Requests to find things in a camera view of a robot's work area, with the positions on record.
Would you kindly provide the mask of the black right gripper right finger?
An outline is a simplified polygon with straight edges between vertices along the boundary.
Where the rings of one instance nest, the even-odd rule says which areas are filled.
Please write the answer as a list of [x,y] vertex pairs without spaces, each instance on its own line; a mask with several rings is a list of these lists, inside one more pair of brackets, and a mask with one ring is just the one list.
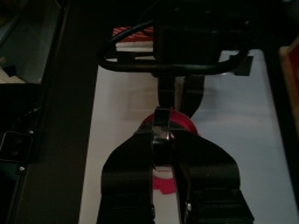
[[189,131],[173,130],[172,137],[180,224],[253,224],[232,156]]

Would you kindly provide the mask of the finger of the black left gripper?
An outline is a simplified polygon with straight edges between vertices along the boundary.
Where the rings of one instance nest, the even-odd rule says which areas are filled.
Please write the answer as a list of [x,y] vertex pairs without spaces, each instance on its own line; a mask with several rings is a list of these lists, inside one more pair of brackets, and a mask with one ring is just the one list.
[[192,117],[198,106],[204,94],[204,77],[201,75],[190,75],[184,78],[181,92],[181,112]]
[[174,78],[157,78],[157,100],[162,108],[172,108],[174,105]]

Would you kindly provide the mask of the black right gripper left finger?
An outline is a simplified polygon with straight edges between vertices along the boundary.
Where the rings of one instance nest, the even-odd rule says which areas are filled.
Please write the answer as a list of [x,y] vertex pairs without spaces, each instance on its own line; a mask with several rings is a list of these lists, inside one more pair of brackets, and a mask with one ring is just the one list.
[[152,141],[152,131],[138,129],[106,158],[97,224],[154,224]]

